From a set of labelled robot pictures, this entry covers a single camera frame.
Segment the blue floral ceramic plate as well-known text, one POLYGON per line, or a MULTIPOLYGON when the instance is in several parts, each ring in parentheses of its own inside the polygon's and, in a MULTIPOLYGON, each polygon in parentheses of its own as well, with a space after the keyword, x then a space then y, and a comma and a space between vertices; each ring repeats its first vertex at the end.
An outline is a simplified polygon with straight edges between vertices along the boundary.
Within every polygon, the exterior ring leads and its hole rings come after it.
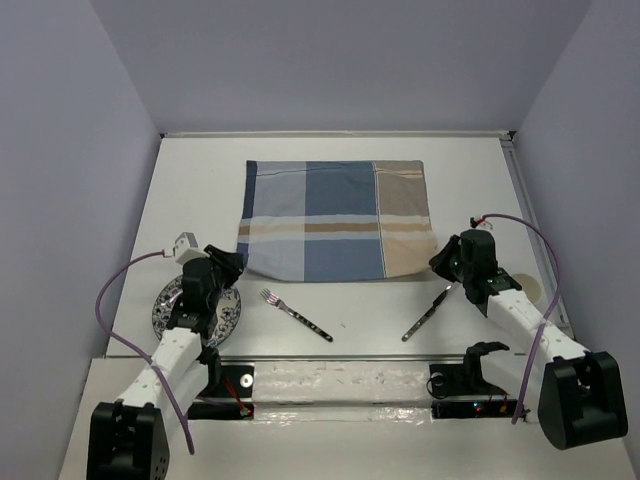
MULTIPOLYGON (((182 295, 182 276, 172 279, 157 295, 151 311, 153 331, 161 339, 163 331, 170 319, 170 314, 176 302, 182 295)), ((217 324, 203 342, 206 347, 219 347, 236 328, 242 309, 242 301, 238 288, 232 286, 225 290, 216 309, 217 324)))

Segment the silver fork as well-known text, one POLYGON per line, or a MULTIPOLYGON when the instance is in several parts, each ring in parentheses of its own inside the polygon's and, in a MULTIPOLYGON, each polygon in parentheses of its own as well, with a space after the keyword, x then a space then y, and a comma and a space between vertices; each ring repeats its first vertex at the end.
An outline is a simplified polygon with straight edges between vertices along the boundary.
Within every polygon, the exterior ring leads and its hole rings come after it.
POLYGON ((269 305, 291 316, 292 318, 300 322, 302 325, 312 330, 315 334, 319 335, 325 341, 330 343, 334 341, 334 338, 330 334, 328 334, 325 330, 321 329, 315 323, 313 323, 312 321, 310 321, 309 319, 301 315, 296 310, 290 308, 282 298, 272 293, 269 289, 263 289, 260 292, 260 295, 269 305))

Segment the dark teal cup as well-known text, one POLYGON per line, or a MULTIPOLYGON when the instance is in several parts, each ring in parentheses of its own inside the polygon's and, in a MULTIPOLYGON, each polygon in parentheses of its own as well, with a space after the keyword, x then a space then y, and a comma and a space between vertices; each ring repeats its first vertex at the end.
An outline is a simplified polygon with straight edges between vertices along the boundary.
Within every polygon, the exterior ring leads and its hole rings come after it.
POLYGON ((531 303, 537 304, 542 299, 542 286, 534 277, 524 273, 513 274, 512 277, 531 303))

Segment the blue beige plaid cloth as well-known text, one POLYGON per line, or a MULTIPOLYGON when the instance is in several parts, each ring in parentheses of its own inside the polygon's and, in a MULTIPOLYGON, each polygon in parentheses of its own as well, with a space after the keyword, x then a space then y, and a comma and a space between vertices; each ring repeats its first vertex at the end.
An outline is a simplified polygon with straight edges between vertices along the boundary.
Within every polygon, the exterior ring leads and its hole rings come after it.
POLYGON ((420 273, 438 250, 424 165, 249 160, 237 249, 247 270, 282 282, 420 273))

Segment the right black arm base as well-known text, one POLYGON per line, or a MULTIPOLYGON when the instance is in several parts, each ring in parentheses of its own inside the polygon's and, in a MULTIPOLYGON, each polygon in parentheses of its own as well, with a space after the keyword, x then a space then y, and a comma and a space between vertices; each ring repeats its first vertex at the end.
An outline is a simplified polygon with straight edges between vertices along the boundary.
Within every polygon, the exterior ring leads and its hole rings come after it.
POLYGON ((516 409, 514 398, 484 380, 472 381, 462 364, 431 364, 426 390, 435 420, 511 418, 516 409))

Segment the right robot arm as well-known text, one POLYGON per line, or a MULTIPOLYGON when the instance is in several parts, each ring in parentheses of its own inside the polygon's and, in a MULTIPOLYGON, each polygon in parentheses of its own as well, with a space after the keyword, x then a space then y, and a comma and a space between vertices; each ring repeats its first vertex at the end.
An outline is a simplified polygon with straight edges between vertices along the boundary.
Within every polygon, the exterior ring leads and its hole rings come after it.
POLYGON ((617 361, 605 351, 589 351, 544 318, 498 265, 491 233, 471 229, 451 236, 429 265, 439 277, 461 284, 466 299, 530 354, 523 375, 542 374, 537 417, 555 448, 627 435, 617 361))

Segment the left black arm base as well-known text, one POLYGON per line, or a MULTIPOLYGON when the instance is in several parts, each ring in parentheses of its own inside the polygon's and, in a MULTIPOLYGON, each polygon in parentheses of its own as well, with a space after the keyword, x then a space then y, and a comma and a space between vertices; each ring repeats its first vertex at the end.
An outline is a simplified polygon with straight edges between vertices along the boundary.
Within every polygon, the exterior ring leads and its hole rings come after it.
POLYGON ((188 409, 189 420, 250 421, 255 386, 253 364, 228 363, 221 367, 220 380, 209 383, 188 409))

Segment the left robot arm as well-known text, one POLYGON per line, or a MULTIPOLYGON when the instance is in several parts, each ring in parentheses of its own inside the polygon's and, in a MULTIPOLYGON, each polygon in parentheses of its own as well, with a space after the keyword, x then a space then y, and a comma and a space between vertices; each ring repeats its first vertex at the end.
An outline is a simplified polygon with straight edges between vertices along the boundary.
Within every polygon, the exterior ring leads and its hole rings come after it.
POLYGON ((178 426, 195 451, 188 409, 215 392, 222 363, 211 338, 219 303, 244 270, 241 254, 212 245, 176 242, 162 257, 182 268, 175 292, 159 296, 153 309, 162 329, 148 354, 120 334, 107 334, 145 362, 135 380, 112 402, 99 403, 90 419, 86 476, 89 479, 163 479, 169 471, 170 429, 178 426))

